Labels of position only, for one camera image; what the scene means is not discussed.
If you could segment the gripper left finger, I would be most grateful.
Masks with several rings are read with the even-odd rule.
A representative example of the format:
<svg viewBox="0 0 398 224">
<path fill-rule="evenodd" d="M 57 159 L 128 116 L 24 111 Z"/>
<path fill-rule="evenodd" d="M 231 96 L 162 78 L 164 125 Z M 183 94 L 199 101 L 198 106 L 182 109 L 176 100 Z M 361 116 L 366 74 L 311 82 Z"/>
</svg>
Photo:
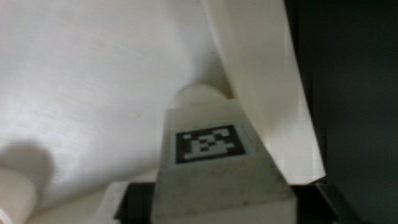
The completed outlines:
<svg viewBox="0 0 398 224">
<path fill-rule="evenodd" d="M 128 185 L 114 215 L 118 224 L 151 224 L 153 194 L 153 183 Z"/>
</svg>

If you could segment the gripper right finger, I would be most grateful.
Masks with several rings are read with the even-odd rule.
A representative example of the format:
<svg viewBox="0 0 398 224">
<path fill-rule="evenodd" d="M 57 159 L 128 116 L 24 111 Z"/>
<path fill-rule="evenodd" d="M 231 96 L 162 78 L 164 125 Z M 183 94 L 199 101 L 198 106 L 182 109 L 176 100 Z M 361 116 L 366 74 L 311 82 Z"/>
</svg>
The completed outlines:
<svg viewBox="0 0 398 224">
<path fill-rule="evenodd" d="M 297 195 L 297 224 L 363 224 L 338 187 L 324 181 L 292 186 Z"/>
</svg>

